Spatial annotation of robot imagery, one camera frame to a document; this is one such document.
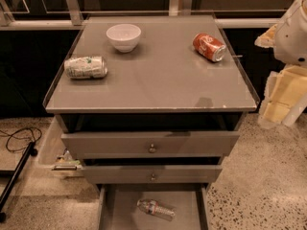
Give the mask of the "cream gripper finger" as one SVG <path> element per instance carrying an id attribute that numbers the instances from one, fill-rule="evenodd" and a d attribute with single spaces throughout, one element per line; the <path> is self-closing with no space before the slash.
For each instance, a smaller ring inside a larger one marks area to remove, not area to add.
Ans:
<path id="1" fill-rule="evenodd" d="M 275 31 L 277 25 L 274 24 L 267 29 L 263 34 L 259 35 L 254 41 L 254 45 L 261 48 L 273 48 L 275 46 Z"/>
<path id="2" fill-rule="evenodd" d="M 279 73 L 271 71 L 259 109 L 262 128 L 292 126 L 307 107 L 307 68 L 287 64 Z"/>

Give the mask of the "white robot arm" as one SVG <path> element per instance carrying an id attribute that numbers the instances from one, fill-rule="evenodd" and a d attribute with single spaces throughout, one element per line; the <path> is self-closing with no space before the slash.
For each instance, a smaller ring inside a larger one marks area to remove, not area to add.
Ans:
<path id="1" fill-rule="evenodd" d="M 307 0 L 295 0 L 254 44 L 273 48 L 274 57 L 285 64 L 279 73 L 271 71 L 268 76 L 258 124 L 289 127 L 307 105 Z"/>

